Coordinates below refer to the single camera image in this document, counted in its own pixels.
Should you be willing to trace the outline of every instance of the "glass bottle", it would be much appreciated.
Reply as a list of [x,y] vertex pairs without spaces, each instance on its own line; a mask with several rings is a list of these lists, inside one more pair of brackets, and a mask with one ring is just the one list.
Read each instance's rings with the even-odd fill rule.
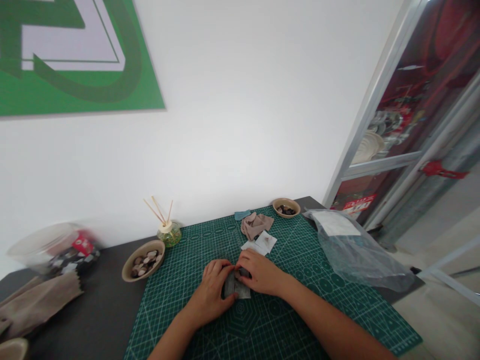
[[173,221],[169,221],[165,224],[160,223],[156,237],[165,243],[167,248],[171,248],[175,244],[178,244],[182,238],[182,231],[180,226]]

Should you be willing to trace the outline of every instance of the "clear plastic bag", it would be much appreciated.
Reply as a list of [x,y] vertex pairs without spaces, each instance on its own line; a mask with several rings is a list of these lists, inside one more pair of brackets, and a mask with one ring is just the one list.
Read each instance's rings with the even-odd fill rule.
[[343,279],[394,290],[406,291],[415,275],[385,250],[348,215],[315,209],[303,214],[315,221],[318,240],[330,265]]

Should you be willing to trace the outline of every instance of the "reed diffuser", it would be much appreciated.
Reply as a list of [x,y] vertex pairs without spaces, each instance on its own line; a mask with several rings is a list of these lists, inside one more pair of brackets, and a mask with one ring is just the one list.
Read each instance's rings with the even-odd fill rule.
[[180,239],[182,238],[182,231],[180,230],[180,226],[170,220],[170,214],[172,212],[172,205],[174,201],[172,200],[170,203],[170,210],[168,211],[168,217],[165,221],[165,217],[163,216],[162,212],[160,211],[159,204],[155,200],[155,198],[151,197],[153,203],[155,204],[158,213],[150,206],[147,200],[143,199],[145,204],[150,208],[150,210],[155,214],[155,216],[160,220],[160,226],[158,227],[158,231],[156,233],[156,237],[165,243],[167,248],[171,248],[175,244],[178,244]]

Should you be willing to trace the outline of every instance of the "table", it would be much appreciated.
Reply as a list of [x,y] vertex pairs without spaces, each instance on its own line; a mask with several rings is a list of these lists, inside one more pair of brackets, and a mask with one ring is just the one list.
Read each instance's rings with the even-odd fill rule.
[[[324,209],[310,196],[296,201],[302,209]],[[147,284],[146,281],[124,282],[122,267],[134,250],[153,239],[156,237],[102,250],[98,262],[82,277],[85,293],[70,302],[40,331],[27,337],[31,358],[122,359]],[[34,276],[29,269],[7,275],[0,281],[0,301]],[[390,302],[407,294],[384,290],[380,293]]]

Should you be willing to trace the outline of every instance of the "glass door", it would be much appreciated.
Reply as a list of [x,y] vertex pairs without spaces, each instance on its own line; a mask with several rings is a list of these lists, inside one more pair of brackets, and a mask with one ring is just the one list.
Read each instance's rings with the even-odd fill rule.
[[326,201],[363,226],[480,84],[480,2],[425,0],[415,6],[401,22],[397,34],[403,36],[391,45],[397,52],[386,58],[377,96],[365,106]]

